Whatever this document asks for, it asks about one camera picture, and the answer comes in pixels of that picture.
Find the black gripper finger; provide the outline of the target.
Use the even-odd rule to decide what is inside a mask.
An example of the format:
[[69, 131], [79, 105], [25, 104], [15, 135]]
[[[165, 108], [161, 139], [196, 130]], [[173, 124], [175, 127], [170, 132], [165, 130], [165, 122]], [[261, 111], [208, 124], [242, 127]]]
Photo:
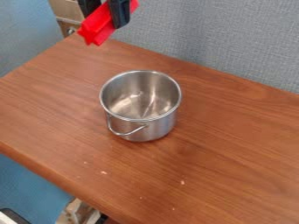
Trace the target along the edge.
[[85, 17], [102, 5], [102, 0], [78, 0], [78, 2]]
[[130, 0], [107, 0], [110, 13], [114, 21], [114, 26], [117, 29], [125, 27], [130, 22]]

